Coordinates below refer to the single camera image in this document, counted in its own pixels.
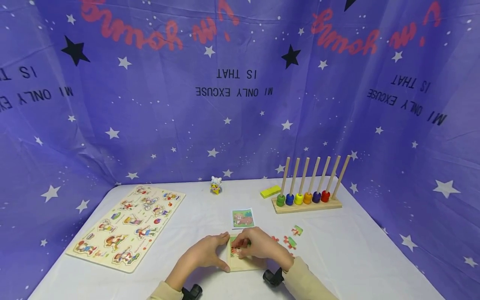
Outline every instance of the blue bead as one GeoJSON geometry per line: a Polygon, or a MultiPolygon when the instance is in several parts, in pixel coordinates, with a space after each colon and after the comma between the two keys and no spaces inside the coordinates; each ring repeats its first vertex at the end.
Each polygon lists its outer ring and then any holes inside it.
{"type": "Polygon", "coordinates": [[[285,204],[292,206],[293,205],[293,200],[295,200],[295,195],[293,194],[287,194],[287,199],[285,200],[285,204]]]}

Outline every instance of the puzzle picture card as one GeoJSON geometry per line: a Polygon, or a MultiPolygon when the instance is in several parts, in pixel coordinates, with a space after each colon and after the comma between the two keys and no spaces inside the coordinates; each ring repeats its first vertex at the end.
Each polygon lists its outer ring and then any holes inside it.
{"type": "Polygon", "coordinates": [[[232,242],[237,237],[237,234],[231,234],[227,243],[227,264],[231,272],[251,271],[251,270],[265,270],[267,268],[267,261],[263,258],[247,256],[243,259],[239,258],[239,249],[232,248],[232,242]]]}
{"type": "Polygon", "coordinates": [[[254,227],[253,212],[251,208],[232,210],[232,229],[254,227]]]}

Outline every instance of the black star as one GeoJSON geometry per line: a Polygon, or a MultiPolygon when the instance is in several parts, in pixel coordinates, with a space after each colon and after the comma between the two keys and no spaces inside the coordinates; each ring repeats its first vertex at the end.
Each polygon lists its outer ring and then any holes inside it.
{"type": "Polygon", "coordinates": [[[78,63],[80,60],[85,60],[87,62],[90,62],[83,53],[84,50],[84,44],[83,43],[78,43],[74,44],[70,39],[65,36],[65,39],[67,40],[67,47],[63,48],[61,51],[67,53],[70,55],[73,59],[73,62],[75,63],[75,66],[78,66],[78,63]]]}
{"type": "Polygon", "coordinates": [[[355,1],[357,1],[357,0],[347,0],[347,1],[345,2],[345,9],[344,9],[343,11],[346,12],[347,9],[348,9],[350,6],[352,6],[353,3],[355,3],[355,1]]]}
{"type": "Polygon", "coordinates": [[[287,66],[285,67],[285,70],[291,64],[294,64],[297,66],[299,65],[299,62],[297,61],[297,55],[300,53],[300,51],[301,50],[293,51],[292,45],[290,45],[290,48],[288,49],[288,53],[282,56],[282,58],[287,61],[287,66]]]}

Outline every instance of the yellow wooden block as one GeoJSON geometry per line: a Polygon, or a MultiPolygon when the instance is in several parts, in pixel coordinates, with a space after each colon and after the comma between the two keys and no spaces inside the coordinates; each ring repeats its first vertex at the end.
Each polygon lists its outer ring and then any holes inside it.
{"type": "Polygon", "coordinates": [[[265,198],[268,198],[268,197],[271,197],[271,196],[275,195],[276,193],[279,193],[281,190],[282,189],[278,185],[276,185],[276,186],[273,186],[269,189],[261,191],[260,195],[262,195],[262,197],[265,199],[265,198]]]}

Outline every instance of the black clip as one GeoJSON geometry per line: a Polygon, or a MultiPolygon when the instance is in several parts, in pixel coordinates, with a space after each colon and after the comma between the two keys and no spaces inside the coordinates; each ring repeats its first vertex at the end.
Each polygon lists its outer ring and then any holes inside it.
{"type": "Polygon", "coordinates": [[[264,281],[274,288],[278,287],[283,281],[282,268],[278,268],[275,274],[270,270],[266,270],[264,273],[264,281]]]}
{"type": "Polygon", "coordinates": [[[183,293],[182,300],[197,300],[202,294],[203,290],[198,284],[194,284],[190,291],[186,288],[182,288],[181,292],[183,293]]]}

